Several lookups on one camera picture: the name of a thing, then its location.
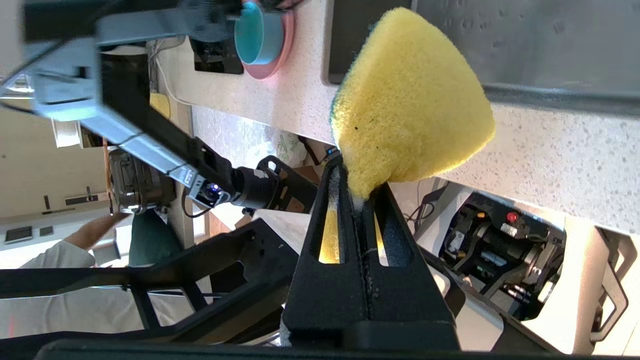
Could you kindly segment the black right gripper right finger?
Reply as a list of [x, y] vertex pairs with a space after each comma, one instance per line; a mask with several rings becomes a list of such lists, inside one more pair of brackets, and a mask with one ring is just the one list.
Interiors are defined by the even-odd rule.
[[387, 184], [362, 207], [359, 252], [366, 303], [359, 348], [460, 350], [454, 316]]

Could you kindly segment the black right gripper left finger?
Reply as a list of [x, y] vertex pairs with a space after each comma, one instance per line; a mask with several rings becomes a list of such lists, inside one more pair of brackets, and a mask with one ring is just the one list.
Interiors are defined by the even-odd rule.
[[[368, 317], [361, 246], [354, 220], [347, 173], [341, 155], [324, 169], [311, 210], [285, 309], [284, 347], [342, 347], [345, 331]], [[342, 260], [320, 262], [330, 196], [336, 196], [338, 252]]]

